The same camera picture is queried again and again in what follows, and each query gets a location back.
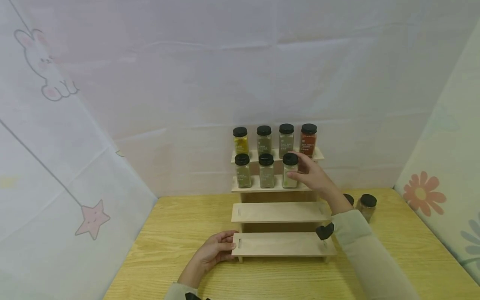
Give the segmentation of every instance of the hand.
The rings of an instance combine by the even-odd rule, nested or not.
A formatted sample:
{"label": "hand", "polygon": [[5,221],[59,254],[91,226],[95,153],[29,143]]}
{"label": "hand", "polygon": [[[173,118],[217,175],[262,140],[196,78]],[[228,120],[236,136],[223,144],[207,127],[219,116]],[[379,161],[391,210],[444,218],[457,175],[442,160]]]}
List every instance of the hand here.
{"label": "hand", "polygon": [[233,234],[237,232],[228,230],[209,237],[190,259],[177,282],[198,288],[202,277],[217,263],[233,260],[231,252],[237,246],[233,243]]}
{"label": "hand", "polygon": [[341,214],[352,210],[348,200],[342,194],[340,189],[328,177],[325,171],[311,158],[303,153],[294,152],[299,157],[299,165],[306,169],[307,174],[289,172],[287,176],[293,180],[300,181],[313,191],[317,191],[322,199],[325,199],[332,210],[332,214]]}
{"label": "hand", "polygon": [[291,151],[299,158],[300,168],[306,169],[307,174],[300,174],[297,172],[289,172],[287,176],[293,180],[300,181],[313,191],[317,191],[323,198],[323,194],[329,193],[338,188],[333,181],[328,177],[325,171],[310,157],[303,153]]}

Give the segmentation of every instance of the flower illustration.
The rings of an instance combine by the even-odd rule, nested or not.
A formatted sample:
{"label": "flower illustration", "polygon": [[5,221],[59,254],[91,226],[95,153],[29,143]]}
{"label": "flower illustration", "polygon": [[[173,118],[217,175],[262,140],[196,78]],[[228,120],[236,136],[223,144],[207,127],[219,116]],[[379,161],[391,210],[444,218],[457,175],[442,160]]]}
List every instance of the flower illustration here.
{"label": "flower illustration", "polygon": [[428,178],[427,172],[422,171],[420,178],[417,174],[413,174],[412,180],[410,180],[409,183],[410,185],[406,184],[403,187],[405,190],[403,198],[413,210],[416,211],[420,208],[426,216],[430,216],[431,206],[439,215],[444,214],[444,210],[438,203],[444,203],[447,201],[447,198],[440,192],[433,192],[440,184],[438,178],[435,176]]}
{"label": "flower illustration", "polygon": [[[460,234],[461,236],[466,239],[467,241],[471,242],[473,245],[469,245],[465,247],[465,251],[468,254],[472,255],[480,255],[480,213],[478,215],[479,221],[476,222],[475,220],[470,220],[468,221],[468,224],[470,225],[470,228],[472,229],[473,233],[476,236],[473,236],[472,234],[466,232],[466,231],[461,231]],[[463,262],[460,262],[461,265],[466,265],[471,262],[476,262],[477,268],[480,270],[480,256],[474,257],[467,259]]]}

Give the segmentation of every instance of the tiered shelf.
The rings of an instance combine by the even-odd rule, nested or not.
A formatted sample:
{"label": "tiered shelf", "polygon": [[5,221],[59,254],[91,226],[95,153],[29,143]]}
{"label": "tiered shelf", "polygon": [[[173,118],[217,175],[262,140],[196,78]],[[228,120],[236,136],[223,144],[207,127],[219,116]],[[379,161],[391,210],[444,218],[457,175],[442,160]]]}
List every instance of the tiered shelf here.
{"label": "tiered shelf", "polygon": [[321,202],[237,203],[233,205],[234,223],[320,223],[330,220]]}
{"label": "tiered shelf", "polygon": [[332,238],[321,241],[315,232],[236,233],[234,256],[331,256]]}
{"label": "tiered shelf", "polygon": [[[272,155],[275,161],[281,160],[278,157],[278,149],[273,149]],[[234,163],[234,157],[235,152],[232,153],[232,163]],[[316,147],[313,160],[318,161],[323,158],[322,152]],[[252,162],[258,162],[256,150],[250,153],[250,163]],[[233,177],[232,192],[239,193],[241,201],[233,205],[231,219],[232,222],[240,224],[240,233],[233,235],[237,247],[232,251],[232,255],[237,256],[240,262],[243,262],[243,257],[248,256],[321,256],[328,262],[330,256],[336,255],[332,239],[322,241],[315,232],[245,232],[246,224],[251,226],[266,223],[292,223],[292,225],[294,223],[318,223],[318,225],[328,223],[330,213],[326,210],[324,202],[319,202],[315,192],[304,184],[298,183],[296,188],[284,189],[282,175],[275,175],[275,187],[262,189],[259,176],[252,176],[252,187],[239,188],[237,178]],[[249,193],[264,192],[274,197],[275,194],[271,194],[273,192],[302,193],[291,193],[291,202],[244,203]]]}

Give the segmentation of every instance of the wooden spice rack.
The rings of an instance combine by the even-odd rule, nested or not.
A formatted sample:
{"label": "wooden spice rack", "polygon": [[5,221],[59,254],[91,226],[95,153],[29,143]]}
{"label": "wooden spice rack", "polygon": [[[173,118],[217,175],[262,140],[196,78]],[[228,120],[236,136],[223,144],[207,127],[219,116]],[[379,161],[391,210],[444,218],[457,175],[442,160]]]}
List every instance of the wooden spice rack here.
{"label": "wooden spice rack", "polygon": [[[278,149],[272,149],[275,161],[280,161]],[[323,159],[315,148],[313,160]],[[258,163],[256,150],[250,153],[250,163]],[[275,186],[260,188],[258,175],[252,176],[252,187],[239,188],[233,177],[232,192],[239,193],[240,203],[234,204],[232,219],[240,224],[240,233],[233,235],[237,247],[232,251],[240,262],[248,256],[320,256],[328,262],[336,249],[332,238],[322,241],[315,233],[319,225],[330,223],[327,205],[304,184],[284,189],[282,175],[275,175]]]}

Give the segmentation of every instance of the orange flower print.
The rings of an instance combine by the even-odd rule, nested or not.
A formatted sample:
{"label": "orange flower print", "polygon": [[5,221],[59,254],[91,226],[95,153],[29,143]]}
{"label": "orange flower print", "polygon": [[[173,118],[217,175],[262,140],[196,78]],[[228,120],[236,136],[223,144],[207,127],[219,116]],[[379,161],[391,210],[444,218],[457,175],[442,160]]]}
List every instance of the orange flower print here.
{"label": "orange flower print", "polygon": [[420,208],[424,215],[430,216],[432,214],[430,207],[432,207],[439,215],[444,214],[444,210],[438,203],[444,203],[447,198],[440,192],[433,192],[440,184],[438,178],[435,176],[428,178],[427,172],[422,171],[420,178],[417,174],[413,174],[409,183],[410,185],[406,184],[403,187],[405,190],[403,198],[413,210]]}

